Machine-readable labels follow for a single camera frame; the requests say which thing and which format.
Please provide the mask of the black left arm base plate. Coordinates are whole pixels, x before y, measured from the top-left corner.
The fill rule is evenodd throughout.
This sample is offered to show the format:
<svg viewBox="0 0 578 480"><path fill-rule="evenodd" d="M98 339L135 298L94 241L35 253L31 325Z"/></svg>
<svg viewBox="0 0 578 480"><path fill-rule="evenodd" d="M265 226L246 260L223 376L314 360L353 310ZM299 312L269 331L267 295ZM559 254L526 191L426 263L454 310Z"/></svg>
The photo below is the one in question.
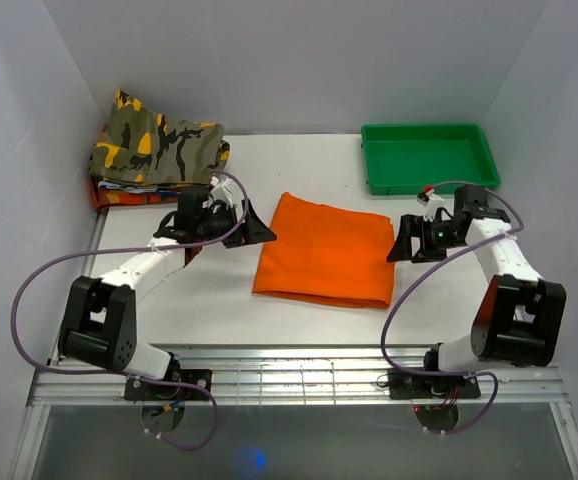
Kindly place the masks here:
<svg viewBox="0 0 578 480"><path fill-rule="evenodd" d="M135 402L204 401L207 400L207 395L198 391L197 387L211 391L212 378L213 371L210 369L182 369L164 379L168 385L130 379L125 384L123 399Z"/></svg>

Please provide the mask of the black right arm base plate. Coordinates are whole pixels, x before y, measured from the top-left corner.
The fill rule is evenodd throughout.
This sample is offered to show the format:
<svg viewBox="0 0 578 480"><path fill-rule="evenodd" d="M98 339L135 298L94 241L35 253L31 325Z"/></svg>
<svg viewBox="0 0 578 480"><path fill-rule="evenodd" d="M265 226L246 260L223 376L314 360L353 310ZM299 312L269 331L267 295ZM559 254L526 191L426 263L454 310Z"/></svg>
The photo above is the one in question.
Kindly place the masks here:
<svg viewBox="0 0 578 480"><path fill-rule="evenodd" d="M460 376L428 376L407 374L390 368L386 374L386 388L392 400L415 399L479 399L478 381Z"/></svg>

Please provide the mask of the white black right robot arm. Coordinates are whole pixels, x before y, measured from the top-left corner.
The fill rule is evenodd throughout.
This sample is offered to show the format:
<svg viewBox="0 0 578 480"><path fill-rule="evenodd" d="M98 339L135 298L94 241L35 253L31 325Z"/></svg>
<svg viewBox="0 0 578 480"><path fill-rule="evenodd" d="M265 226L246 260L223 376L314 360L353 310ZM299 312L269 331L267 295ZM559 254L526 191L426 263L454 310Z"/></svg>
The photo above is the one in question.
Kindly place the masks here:
<svg viewBox="0 0 578 480"><path fill-rule="evenodd" d="M435 186L417 196L422 215L401 217L389 263L428 263L414 281L420 286L441 267L468 253L476 255L488 282L470 332L440 342L418 368L392 363L385 386L394 400L479 395L477 377L497 365L545 367L553 359L567 293L543 278L522 253L517 235L524 228L506 200L489 204L494 191L455 182L453 209L446 210Z"/></svg>

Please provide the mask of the orange trousers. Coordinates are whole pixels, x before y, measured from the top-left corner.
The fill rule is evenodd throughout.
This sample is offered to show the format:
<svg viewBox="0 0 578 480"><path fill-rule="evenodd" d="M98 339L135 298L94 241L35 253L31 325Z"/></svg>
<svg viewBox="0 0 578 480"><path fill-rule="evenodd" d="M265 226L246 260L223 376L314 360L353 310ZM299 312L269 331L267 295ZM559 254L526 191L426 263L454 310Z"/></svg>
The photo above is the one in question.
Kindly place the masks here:
<svg viewBox="0 0 578 480"><path fill-rule="evenodd" d="M261 251L252 292L327 306L386 309L395 265L391 220L282 194Z"/></svg>

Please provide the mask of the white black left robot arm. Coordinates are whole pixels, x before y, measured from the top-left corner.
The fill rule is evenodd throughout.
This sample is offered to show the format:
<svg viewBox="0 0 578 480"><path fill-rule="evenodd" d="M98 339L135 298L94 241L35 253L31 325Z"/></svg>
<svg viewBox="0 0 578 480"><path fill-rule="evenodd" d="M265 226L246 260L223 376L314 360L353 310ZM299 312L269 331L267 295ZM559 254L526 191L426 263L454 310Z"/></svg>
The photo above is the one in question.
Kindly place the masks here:
<svg viewBox="0 0 578 480"><path fill-rule="evenodd" d="M106 371L146 378L147 388L157 398L174 397L181 387L175 359L138 339L137 307L215 239L226 248L236 248L273 242L277 236L249 201L233 200L228 186L183 188L177 208L161 220L146 252L100 277L81 276L72 283L59 354Z"/></svg>

